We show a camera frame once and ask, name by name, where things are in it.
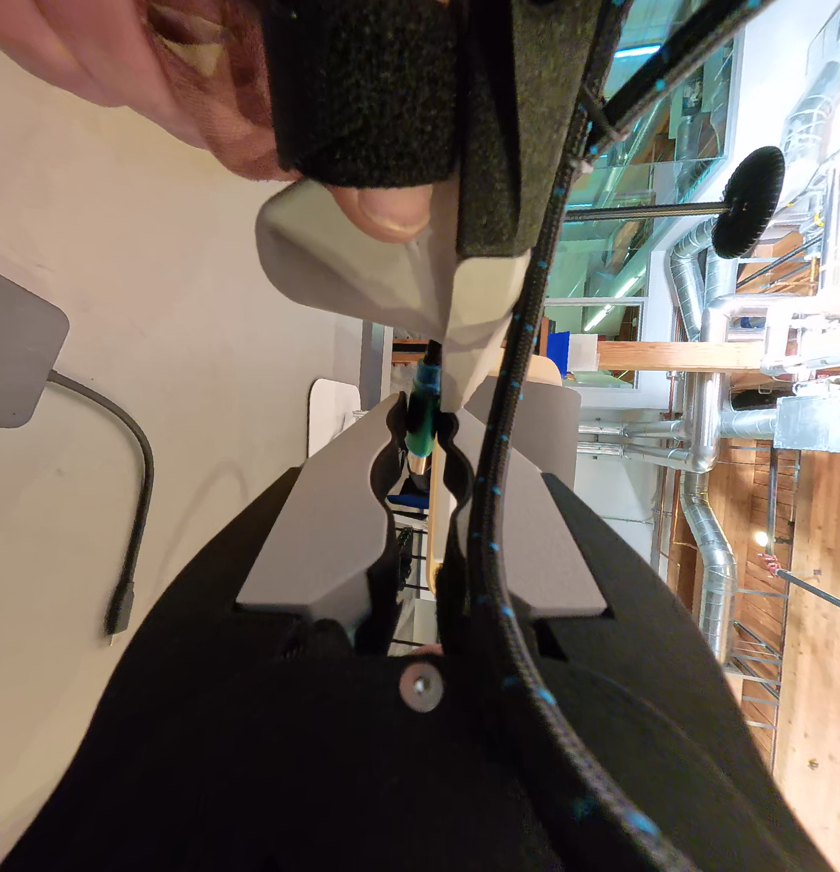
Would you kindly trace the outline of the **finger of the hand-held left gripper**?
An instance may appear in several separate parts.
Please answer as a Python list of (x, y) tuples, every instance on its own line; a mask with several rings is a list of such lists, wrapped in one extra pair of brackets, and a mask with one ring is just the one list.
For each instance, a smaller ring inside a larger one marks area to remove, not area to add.
[(442, 341), (442, 412), (457, 413), (496, 363), (531, 256), (527, 250), (458, 265)]

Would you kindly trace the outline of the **black fuzzy boom microphone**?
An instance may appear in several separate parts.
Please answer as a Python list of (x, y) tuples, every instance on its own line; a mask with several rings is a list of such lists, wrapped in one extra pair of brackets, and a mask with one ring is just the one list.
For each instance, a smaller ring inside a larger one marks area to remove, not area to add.
[(682, 202), (567, 208), (564, 223), (651, 220), (712, 216), (711, 244), (722, 259), (745, 256), (758, 242), (777, 209), (785, 181), (785, 156), (779, 147), (755, 149), (738, 165), (719, 202)]

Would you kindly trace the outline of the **white panel stand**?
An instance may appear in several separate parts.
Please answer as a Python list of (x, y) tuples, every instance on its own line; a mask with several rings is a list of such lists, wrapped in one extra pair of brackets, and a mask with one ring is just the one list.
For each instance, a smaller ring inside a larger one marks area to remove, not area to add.
[(318, 378), (308, 396), (307, 457), (312, 457), (363, 417), (358, 386)]

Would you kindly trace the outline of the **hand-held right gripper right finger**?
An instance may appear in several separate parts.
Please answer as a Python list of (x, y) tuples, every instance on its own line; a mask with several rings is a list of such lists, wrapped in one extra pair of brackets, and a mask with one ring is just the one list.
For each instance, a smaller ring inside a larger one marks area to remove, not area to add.
[[(442, 413), (436, 444), (436, 623), (443, 652), (469, 644), (466, 550), (471, 496), (486, 425), (466, 410)], [(542, 477), (514, 452), (504, 479), (504, 574), (534, 655), (562, 655), (552, 622), (602, 616), (607, 602)]]

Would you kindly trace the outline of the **wooden ceiling beam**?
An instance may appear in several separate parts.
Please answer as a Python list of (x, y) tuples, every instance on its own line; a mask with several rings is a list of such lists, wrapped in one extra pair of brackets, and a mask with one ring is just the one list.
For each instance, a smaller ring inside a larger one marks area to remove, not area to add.
[(612, 372), (758, 372), (762, 342), (612, 342), (597, 345), (600, 370)]

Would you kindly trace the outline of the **black adapter box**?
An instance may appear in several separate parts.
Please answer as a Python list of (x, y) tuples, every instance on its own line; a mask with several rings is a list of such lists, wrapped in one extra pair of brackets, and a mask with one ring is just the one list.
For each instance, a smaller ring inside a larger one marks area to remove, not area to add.
[(68, 333), (58, 306), (0, 276), (0, 428), (32, 419)]

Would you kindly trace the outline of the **silver ventilation ducts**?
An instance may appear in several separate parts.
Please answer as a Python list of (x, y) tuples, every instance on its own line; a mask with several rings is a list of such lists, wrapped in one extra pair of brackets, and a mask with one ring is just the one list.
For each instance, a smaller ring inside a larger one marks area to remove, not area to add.
[[(840, 437), (840, 392), (814, 379), (820, 370), (840, 367), (840, 149), (830, 151), (830, 128), (840, 104), (840, 6), (810, 49), (813, 78), (788, 115), (781, 150), (785, 181), (769, 225), (792, 226), (804, 236), (806, 253), (819, 255), (817, 290), (802, 297), (790, 291), (736, 292), (735, 272), (711, 244), (716, 219), (710, 216), (671, 249), (669, 267), (689, 342), (728, 342), (739, 317), (763, 320), (764, 356), (760, 372), (796, 377), (793, 394), (781, 399), (757, 439), (784, 446), (787, 434), (810, 435), (806, 447), (830, 452)], [(680, 500), (704, 568), (700, 628), (720, 664), (732, 656), (733, 602), (737, 569), (731, 546), (709, 507), (704, 487), (724, 438), (749, 438), (747, 421), (725, 407), (721, 373), (689, 378), (684, 417), (666, 431), (644, 430), (642, 437), (679, 440), (683, 449), (651, 449), (627, 443), (624, 456), (681, 471)]]

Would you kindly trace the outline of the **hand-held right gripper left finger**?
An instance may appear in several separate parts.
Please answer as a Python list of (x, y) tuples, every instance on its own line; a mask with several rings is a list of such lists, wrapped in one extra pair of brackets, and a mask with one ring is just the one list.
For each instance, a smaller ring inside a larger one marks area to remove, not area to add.
[(387, 496), (401, 478), (396, 393), (301, 467), (237, 597), (245, 611), (332, 620), (357, 652), (387, 652), (399, 616), (400, 552)]

